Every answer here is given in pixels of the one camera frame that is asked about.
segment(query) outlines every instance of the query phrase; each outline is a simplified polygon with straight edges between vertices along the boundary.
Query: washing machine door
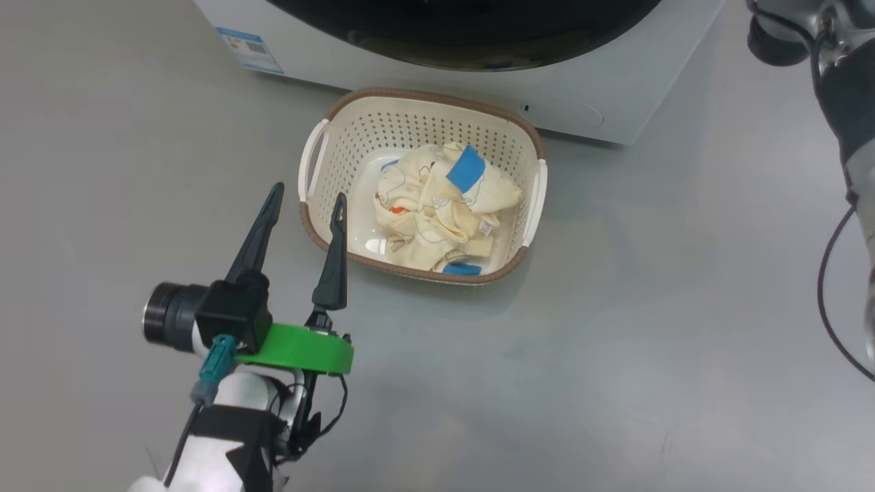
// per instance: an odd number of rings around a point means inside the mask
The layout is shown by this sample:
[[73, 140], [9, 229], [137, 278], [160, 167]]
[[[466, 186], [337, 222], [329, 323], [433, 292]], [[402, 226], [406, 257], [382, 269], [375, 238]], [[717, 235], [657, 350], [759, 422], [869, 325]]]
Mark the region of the washing machine door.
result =
[[543, 67], [592, 51], [661, 0], [269, 0], [347, 43], [465, 71]]

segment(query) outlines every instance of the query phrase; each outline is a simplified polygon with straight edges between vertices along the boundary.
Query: cloth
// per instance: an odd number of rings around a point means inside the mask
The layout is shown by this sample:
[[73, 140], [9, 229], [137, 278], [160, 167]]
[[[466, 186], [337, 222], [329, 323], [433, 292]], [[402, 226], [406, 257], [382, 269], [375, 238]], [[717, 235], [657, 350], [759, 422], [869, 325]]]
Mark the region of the cloth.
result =
[[[460, 162], [456, 174], [471, 182], [468, 197], [450, 179]], [[432, 271], [489, 257], [490, 233], [500, 226], [497, 212], [516, 205], [521, 195], [501, 170], [470, 145], [420, 147], [381, 171], [374, 209], [377, 223], [387, 233], [386, 255], [394, 264]]]

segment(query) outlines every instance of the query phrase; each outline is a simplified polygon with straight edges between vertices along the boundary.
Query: clothing label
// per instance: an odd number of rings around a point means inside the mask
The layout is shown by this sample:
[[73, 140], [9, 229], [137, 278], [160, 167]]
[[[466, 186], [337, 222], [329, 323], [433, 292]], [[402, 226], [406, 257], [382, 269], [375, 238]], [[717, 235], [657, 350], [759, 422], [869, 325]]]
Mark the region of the clothing label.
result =
[[489, 233], [492, 232], [492, 224], [487, 221], [480, 221], [480, 232], [482, 232], [483, 235], [489, 235]]
[[284, 74], [260, 36], [232, 31], [224, 27], [217, 27], [216, 31], [225, 39], [225, 43], [231, 48], [231, 53], [244, 67], [269, 74]]

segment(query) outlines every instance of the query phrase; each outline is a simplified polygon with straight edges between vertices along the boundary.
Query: gray concrete floor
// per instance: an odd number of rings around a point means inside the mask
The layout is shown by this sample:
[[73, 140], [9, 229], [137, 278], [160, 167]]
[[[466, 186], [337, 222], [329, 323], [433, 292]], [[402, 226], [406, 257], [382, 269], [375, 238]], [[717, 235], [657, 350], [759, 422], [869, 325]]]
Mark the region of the gray concrete floor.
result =
[[[815, 305], [837, 145], [806, 68], [747, 52], [748, 19], [727, 5], [635, 146], [548, 141], [511, 278], [350, 268], [350, 402], [289, 490], [871, 486], [875, 387]], [[146, 295], [222, 275], [339, 93], [239, 68], [185, 0], [7, 1], [0, 67], [3, 488], [124, 490], [146, 446], [167, 465], [199, 367], [143, 341]], [[265, 271], [302, 322], [323, 253], [293, 194]], [[827, 288], [855, 355], [868, 269], [853, 222]]]

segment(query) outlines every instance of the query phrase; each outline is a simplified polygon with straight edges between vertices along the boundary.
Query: laundry basket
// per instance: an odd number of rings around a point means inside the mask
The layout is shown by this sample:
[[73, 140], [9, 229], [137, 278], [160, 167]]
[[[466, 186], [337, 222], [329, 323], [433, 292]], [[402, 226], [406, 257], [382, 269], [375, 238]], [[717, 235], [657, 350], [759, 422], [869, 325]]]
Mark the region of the laundry basket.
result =
[[[421, 271], [392, 264], [383, 254], [386, 235], [377, 226], [374, 194], [381, 168], [426, 144], [470, 144], [521, 190], [516, 207], [499, 214], [489, 258], [478, 276]], [[307, 139], [298, 170], [301, 221], [323, 249], [338, 193], [347, 197], [347, 257], [405, 277], [461, 285], [505, 277], [525, 257], [535, 237], [547, 191], [547, 163], [535, 129], [518, 115], [446, 95], [369, 88], [341, 98]]]

